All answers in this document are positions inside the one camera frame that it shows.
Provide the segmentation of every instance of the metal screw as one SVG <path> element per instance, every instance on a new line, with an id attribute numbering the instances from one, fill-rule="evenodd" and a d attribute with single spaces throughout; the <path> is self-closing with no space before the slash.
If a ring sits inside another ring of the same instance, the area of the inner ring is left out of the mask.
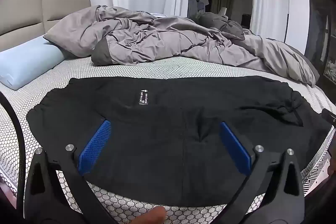
<path id="1" fill-rule="evenodd" d="M 288 148 L 288 149 L 287 149 L 287 153 L 288 153 L 289 155 L 293 156 L 293 155 L 294 155 L 294 150 L 291 149 L 291 148 Z"/>
<path id="2" fill-rule="evenodd" d="M 66 151 L 72 151 L 74 148 L 75 148 L 75 146 L 74 146 L 73 144 L 68 144 L 68 145 L 65 147 L 65 150 L 66 150 Z"/>
<path id="3" fill-rule="evenodd" d="M 261 153 L 261 152 L 263 152 L 264 151 L 264 148 L 263 148 L 263 146 L 262 145 L 257 145 L 256 147 L 255 147 L 255 150 L 257 150 L 259 153 Z"/>
<path id="4" fill-rule="evenodd" d="M 38 149 L 35 150 L 35 154 L 41 154 L 43 151 L 43 149 L 41 147 L 39 147 Z"/>

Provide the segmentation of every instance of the blue gripper pad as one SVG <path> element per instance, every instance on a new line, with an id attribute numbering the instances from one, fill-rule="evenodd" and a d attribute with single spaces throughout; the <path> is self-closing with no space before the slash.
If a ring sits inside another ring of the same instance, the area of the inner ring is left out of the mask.
<path id="1" fill-rule="evenodd" d="M 80 175 L 91 171 L 110 135 L 111 123 L 105 120 L 79 155 L 78 172 Z"/>
<path id="2" fill-rule="evenodd" d="M 222 143 L 228 150 L 232 160 L 235 162 L 236 167 L 240 173 L 249 176 L 251 174 L 252 167 L 250 155 L 226 123 L 221 122 L 220 127 L 221 131 L 219 136 Z"/>

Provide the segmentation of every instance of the headboard panel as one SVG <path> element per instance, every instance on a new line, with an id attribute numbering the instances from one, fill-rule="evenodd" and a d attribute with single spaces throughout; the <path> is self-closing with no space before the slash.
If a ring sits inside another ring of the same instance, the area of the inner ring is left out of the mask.
<path id="1" fill-rule="evenodd" d="M 0 51 L 43 35 L 90 0 L 0 0 Z"/>

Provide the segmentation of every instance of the dark clothing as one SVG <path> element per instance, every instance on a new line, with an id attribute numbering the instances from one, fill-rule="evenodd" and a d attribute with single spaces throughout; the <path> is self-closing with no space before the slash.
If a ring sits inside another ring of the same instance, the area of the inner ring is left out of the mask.
<path id="1" fill-rule="evenodd" d="M 331 128 L 287 83 L 259 76 L 71 79 L 27 114 L 49 158 L 70 143 L 78 157 L 105 119 L 111 135 L 85 179 L 128 198 L 190 207 L 228 203 L 245 178 L 221 143 L 220 122 L 269 151 L 292 148 L 301 170 Z"/>

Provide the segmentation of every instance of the honeycomb patterned sheet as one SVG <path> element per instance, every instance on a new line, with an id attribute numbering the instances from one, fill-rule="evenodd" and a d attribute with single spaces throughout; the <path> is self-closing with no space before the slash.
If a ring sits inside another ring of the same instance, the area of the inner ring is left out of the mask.
<path id="1" fill-rule="evenodd" d="M 242 77 L 250 75 L 259 75 L 287 82 L 293 90 L 301 93 L 316 112 L 320 113 L 323 108 L 326 108 L 336 113 L 335 105 L 330 102 L 318 87 L 312 88 L 308 85 L 296 83 L 266 72 L 207 63 L 186 57 L 172 57 L 151 63 L 141 63 L 135 66 L 113 65 L 104 67 L 93 66 L 90 57 L 65 60 L 17 91 L 11 90 L 2 84 L 0 84 L 0 90 L 10 101 L 21 123 L 26 144 L 26 171 L 28 174 L 34 151 L 39 147 L 39 144 L 29 129 L 26 114 L 42 100 L 48 91 L 54 88 L 65 87 L 70 78 L 127 76 L 169 79 L 181 77 Z M 327 148 L 334 135 L 334 131 L 334 128 L 330 130 L 315 157 L 301 172 L 305 193 L 313 185 L 323 166 L 330 159 Z M 16 192 L 18 178 L 18 155 L 18 144 L 14 127 L 4 109 L 0 107 L 0 181 L 5 182 L 14 192 Z M 80 212 L 63 173 L 58 172 L 58 177 L 70 206 Z M 120 196 L 118 193 L 110 193 L 91 183 L 88 184 L 102 205 L 119 223 L 129 223 L 136 216 L 157 206 L 157 204 L 132 200 Z M 257 209 L 262 199 L 263 195 L 257 196 L 248 212 Z M 167 210 L 164 224 L 208 224 L 225 206 L 225 204 L 197 208 L 164 206 Z"/>

